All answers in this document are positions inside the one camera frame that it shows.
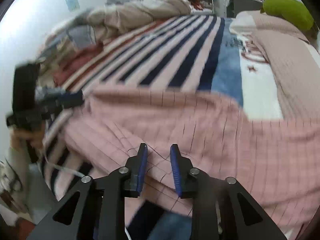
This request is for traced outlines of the patterned fleece sleeve forearm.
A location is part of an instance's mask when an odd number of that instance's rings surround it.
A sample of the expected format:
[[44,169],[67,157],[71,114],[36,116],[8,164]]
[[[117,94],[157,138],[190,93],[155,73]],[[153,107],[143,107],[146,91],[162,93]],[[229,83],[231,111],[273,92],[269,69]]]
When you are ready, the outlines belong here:
[[28,213],[30,157],[25,142],[11,139],[1,162],[1,217],[14,226],[21,214]]

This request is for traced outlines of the person's left hand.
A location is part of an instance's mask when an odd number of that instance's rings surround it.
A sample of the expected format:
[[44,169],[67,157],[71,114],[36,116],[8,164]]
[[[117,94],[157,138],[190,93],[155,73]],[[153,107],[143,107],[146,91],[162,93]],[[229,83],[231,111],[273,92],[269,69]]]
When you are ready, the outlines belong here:
[[10,147],[19,153],[26,153],[24,143],[28,142],[37,152],[43,150],[43,140],[46,131],[46,123],[43,122],[40,128],[27,131],[22,128],[10,130]]

